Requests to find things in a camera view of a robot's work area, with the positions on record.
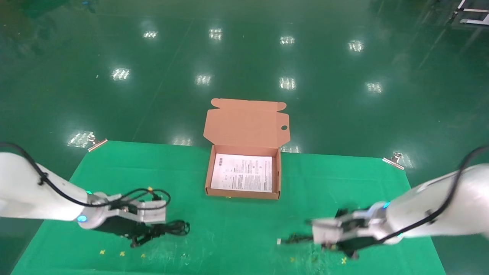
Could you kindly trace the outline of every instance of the green table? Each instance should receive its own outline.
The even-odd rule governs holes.
[[[191,224],[186,237],[166,235],[136,248],[115,235],[46,221],[13,275],[333,275],[445,274],[430,238],[371,247],[360,260],[313,244],[280,245],[308,233],[304,220],[334,216],[339,207],[368,206],[409,188],[404,172],[380,159],[283,154],[278,201],[209,197],[208,148],[109,141],[85,156],[71,182],[90,191],[163,188],[172,195],[167,219]]]

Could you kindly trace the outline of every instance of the black cable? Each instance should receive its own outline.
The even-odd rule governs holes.
[[[155,192],[160,192],[160,193],[165,194],[168,197],[168,199],[166,200],[166,203],[164,205],[158,206],[158,207],[153,207],[153,208],[147,208],[147,207],[136,208],[138,210],[158,210],[158,209],[165,208],[168,204],[170,204],[170,201],[172,199],[170,197],[170,194],[163,189],[148,190],[148,189],[144,189],[144,188],[137,188],[137,189],[134,189],[134,190],[122,195],[120,198],[118,198],[116,200],[109,201],[109,202],[102,203],[102,204],[87,204],[84,202],[80,202],[80,201],[66,195],[63,191],[61,191],[58,187],[56,187],[53,184],[53,182],[51,182],[51,180],[49,180],[49,178],[48,178],[49,175],[47,173],[43,172],[41,170],[41,168],[36,164],[34,159],[24,149],[22,149],[20,146],[14,144],[14,143],[11,143],[11,142],[0,142],[0,147],[11,147],[11,148],[14,148],[17,151],[19,151],[20,154],[22,155],[22,157],[24,157],[24,159],[26,159],[29,162],[29,164],[32,166],[32,168],[39,174],[39,177],[40,177],[40,182],[38,183],[39,185],[43,185],[44,183],[46,183],[56,193],[58,193],[58,195],[67,199],[68,201],[70,201],[74,204],[80,205],[80,206],[84,206],[84,207],[104,207],[104,206],[114,206],[114,205],[120,206],[120,205],[128,204],[129,202],[134,201],[136,199],[139,199],[139,198],[141,198],[147,194],[155,194]],[[136,196],[135,198],[126,199],[130,195],[132,195],[136,192],[140,192],[140,191],[143,191],[144,193]]]
[[[190,224],[183,220],[175,220],[158,226],[164,233],[176,236],[185,236],[190,232]]]
[[[460,164],[460,167],[459,167],[459,170],[457,171],[457,174],[455,174],[455,178],[453,180],[450,191],[448,192],[448,195],[447,195],[445,201],[443,202],[443,204],[440,206],[440,208],[438,208],[435,212],[429,214],[426,218],[424,218],[418,222],[415,222],[415,223],[411,224],[410,226],[406,226],[403,229],[401,229],[397,232],[394,232],[394,233],[376,241],[376,244],[382,244],[390,238],[399,236],[399,234],[408,232],[411,229],[414,229],[414,228],[422,226],[426,223],[429,223],[429,222],[433,221],[434,219],[436,219],[440,214],[442,214],[443,211],[445,211],[448,208],[448,206],[450,206],[450,203],[452,202],[453,197],[455,196],[455,193],[456,193],[457,188],[459,186],[460,178],[462,177],[462,173],[464,172],[465,169],[467,169],[468,165],[470,164],[470,161],[476,155],[478,155],[478,154],[480,154],[480,153],[482,153],[488,149],[489,149],[489,145],[481,146],[479,148],[474,149],[472,152],[470,152],[468,155],[465,156],[465,158],[462,160],[462,163]]]

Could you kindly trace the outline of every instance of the box lid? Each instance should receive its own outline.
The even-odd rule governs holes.
[[[290,141],[285,102],[214,98],[204,137],[215,145],[278,148]]]

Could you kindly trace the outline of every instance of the white robotic arm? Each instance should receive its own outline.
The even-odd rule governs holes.
[[[190,231],[190,225],[182,220],[165,223],[170,195],[164,190],[140,188],[111,196],[87,193],[35,163],[20,147],[1,145],[16,148],[23,157],[0,152],[0,217],[76,221],[84,229],[126,237],[132,240],[131,247],[165,233],[186,235]],[[168,200],[157,196],[157,191]],[[140,195],[129,197],[136,192]],[[148,193],[152,201],[137,200]]]
[[[489,164],[465,168],[487,147],[470,153],[459,171],[423,183],[390,202],[311,221],[312,236],[292,235],[285,243],[313,241],[357,258],[357,251],[403,238],[489,232]]]
[[[42,165],[38,166],[66,195],[88,203],[88,194],[85,190],[65,181]],[[48,185],[39,185],[39,182],[39,175],[23,157],[0,153],[0,216],[76,220],[85,207],[66,200]]]

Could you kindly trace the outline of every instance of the cardboard box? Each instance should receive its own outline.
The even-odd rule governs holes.
[[[204,137],[212,142],[205,193],[210,196],[278,200],[282,162],[279,147],[290,141],[289,115],[278,113],[284,102],[214,98],[218,109],[207,111]],[[248,192],[211,188],[216,153],[246,156],[271,156],[272,192]]]

